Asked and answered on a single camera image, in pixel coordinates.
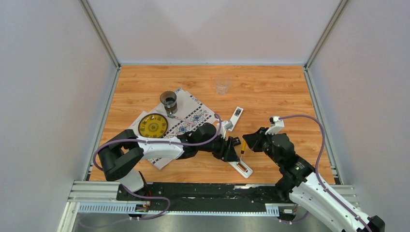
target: metal bracket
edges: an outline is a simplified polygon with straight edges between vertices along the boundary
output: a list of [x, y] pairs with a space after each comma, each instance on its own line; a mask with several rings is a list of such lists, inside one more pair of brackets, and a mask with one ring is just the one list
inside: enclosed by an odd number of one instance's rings
[[219, 134], [222, 135], [223, 139], [226, 137], [226, 131], [229, 128], [232, 128], [232, 122], [228, 120], [222, 121], [222, 126], [220, 128]]
[[[77, 213], [113, 213], [128, 214], [135, 210], [135, 206], [148, 204], [146, 201], [117, 201], [119, 182], [108, 181], [75, 181], [71, 189], [67, 204], [62, 215], [58, 232], [71, 232]], [[234, 189], [248, 189], [258, 186], [274, 186], [272, 184], [235, 185]], [[345, 200], [356, 208], [359, 203], [350, 185], [331, 185]], [[167, 215], [201, 215], [201, 216], [261, 216], [278, 217], [279, 211], [294, 208], [292, 203], [266, 203], [266, 212], [199, 212], [199, 211], [168, 211]]]

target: yellow plate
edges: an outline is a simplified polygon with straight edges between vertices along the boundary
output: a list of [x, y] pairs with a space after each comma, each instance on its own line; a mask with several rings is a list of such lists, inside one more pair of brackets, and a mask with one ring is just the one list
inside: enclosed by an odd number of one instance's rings
[[167, 129], [168, 121], [160, 114], [149, 114], [138, 124], [138, 132], [146, 138], [162, 138]]

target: glass cup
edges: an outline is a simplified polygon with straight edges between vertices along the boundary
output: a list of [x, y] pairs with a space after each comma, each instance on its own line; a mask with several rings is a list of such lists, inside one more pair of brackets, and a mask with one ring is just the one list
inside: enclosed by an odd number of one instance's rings
[[167, 115], [173, 115], [177, 112], [176, 94], [172, 91], [163, 92], [160, 101], [164, 105]]
[[219, 95], [225, 95], [228, 92], [231, 77], [226, 74], [219, 74], [215, 77], [216, 90]]

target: gray wall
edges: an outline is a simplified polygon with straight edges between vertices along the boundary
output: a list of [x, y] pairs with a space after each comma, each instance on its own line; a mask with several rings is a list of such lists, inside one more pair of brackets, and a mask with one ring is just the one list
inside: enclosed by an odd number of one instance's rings
[[340, 174], [386, 231], [409, 231], [409, 12], [352, 0], [311, 69]]
[[121, 63], [304, 63], [339, 0], [90, 0]]
[[78, 0], [0, 2], [1, 231], [56, 231], [114, 75]]

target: cable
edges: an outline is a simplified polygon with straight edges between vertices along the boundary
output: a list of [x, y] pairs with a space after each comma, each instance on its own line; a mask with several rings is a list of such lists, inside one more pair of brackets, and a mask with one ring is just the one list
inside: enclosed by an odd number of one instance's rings
[[310, 119], [312, 119], [313, 121], [315, 121], [315, 122], [319, 125], [320, 130], [321, 130], [321, 133], [322, 133], [322, 146], [321, 146], [321, 149], [320, 149], [320, 151], [319, 151], [319, 155], [318, 155], [318, 158], [316, 159], [316, 164], [315, 164], [315, 174], [316, 174], [316, 177], [317, 177], [317, 179], [318, 179], [320, 185], [323, 187], [323, 189], [324, 189], [327, 193], [329, 193], [329, 195], [332, 196], [333, 199], [335, 199], [340, 205], [342, 205], [347, 211], [349, 211], [349, 213], [351, 213], [351, 214], [354, 216], [354, 218], [358, 219], [359, 222], [362, 223], [362, 224], [365, 226], [365, 228], [367, 229], [368, 232], [372, 232], [372, 230], [371, 230], [370, 227], [365, 223], [365, 221], [364, 221], [360, 216], [358, 216], [352, 209], [350, 209], [343, 201], [341, 201], [334, 193], [332, 193], [332, 192], [324, 185], [322, 179], [320, 178], [320, 175], [319, 175], [319, 161], [320, 161], [320, 158], [322, 157], [322, 153], [323, 153], [323, 149], [324, 149], [324, 137], [325, 137], [323, 125], [322, 125], [317, 119], [315, 119], [314, 117], [309, 116], [309, 115], [290, 115], [290, 116], [280, 117], [279, 120], [288, 119], [288, 118], [293, 118], [293, 117], [306, 117], [306, 118], [310, 118]]
[[149, 200], [166, 200], [166, 201], [168, 202], [167, 207], [166, 207], [164, 210], [162, 210], [161, 212], [159, 212], [158, 214], [156, 214], [156, 215], [154, 215], [154, 216], [149, 216], [149, 217], [140, 217], [140, 218], [134, 217], [134, 219], [138, 219], [138, 220], [150, 220], [150, 219], [158, 218], [158, 217], [160, 217], [163, 213], [165, 213], [166, 211], [168, 211], [169, 207], [171, 206], [171, 201], [170, 201], [168, 198], [166, 198], [166, 197], [147, 197], [147, 196], [141, 196], [141, 195], [138, 195], [138, 194], [136, 194], [136, 193], [131, 192], [131, 190], [129, 190], [129, 189], [128, 189], [127, 187], [125, 187], [124, 185], [123, 185], [123, 187], [124, 187], [124, 189], [127, 191], [127, 193], [131, 194], [131, 195], [134, 196], [134, 197], [138, 197], [138, 198], [142, 198], [142, 199], [149, 199]]
[[309, 211], [306, 211], [305, 215], [303, 215], [303, 217], [299, 218], [298, 220], [293, 220], [293, 221], [285, 221], [285, 220], [279, 220], [279, 222], [283, 221], [286, 224], [292, 225], [292, 224], [297, 224], [303, 220], [306, 219], [306, 217], [309, 215]]
[[94, 163], [94, 166], [95, 166], [98, 170], [102, 171], [103, 168], [100, 167], [100, 166], [97, 164], [96, 160], [95, 160], [96, 157], [97, 157], [97, 154], [98, 154], [101, 150], [103, 150], [106, 146], [109, 146], [109, 145], [111, 145], [111, 144], [117, 144], [117, 143], [137, 142], [137, 143], [144, 143], [144, 144], [145, 144], [145, 143], [146, 143], [146, 144], [175, 144], [175, 145], [183, 145], [183, 146], [201, 146], [201, 145], [210, 143], [210, 142], [212, 142], [216, 137], [219, 136], [219, 132], [220, 132], [220, 129], [221, 129], [221, 127], [222, 127], [222, 120], [221, 120], [220, 116], [219, 116], [218, 114], [215, 114], [215, 117], [216, 117], [216, 118], [218, 119], [218, 121], [219, 121], [218, 130], [217, 130], [217, 132], [215, 133], [215, 135], [212, 136], [212, 138], [206, 140], [205, 142], [196, 143], [196, 144], [188, 144], [188, 143], [181, 143], [181, 142], [170, 142], [170, 141], [167, 141], [167, 140], [151, 140], [151, 141], [146, 141], [146, 140], [142, 140], [142, 139], [118, 139], [118, 140], [114, 140], [114, 141], [109, 141], [109, 142], [107, 142], [107, 143], [101, 145], [101, 146], [94, 152], [94, 154], [93, 154], [93, 156], [92, 156], [92, 162]]
[[106, 224], [106, 225], [103, 225], [103, 226], [87, 226], [87, 225], [84, 225], [84, 224], [81, 222], [80, 219], [77, 220], [77, 223], [78, 223], [81, 227], [84, 227], [84, 228], [86, 228], [86, 229], [94, 229], [94, 230], [97, 230], [97, 229], [101, 229], [101, 228], [104, 228], [104, 227], [113, 226], [113, 225], [115, 225], [115, 224], [117, 224], [117, 223], [124, 222], [124, 221], [129, 221], [129, 220], [130, 220], [130, 218], [127, 217], [127, 218], [120, 219], [120, 220], [118, 220], [118, 221], [115, 221], [115, 222], [112, 222], [112, 223], [110, 223], [110, 224]]

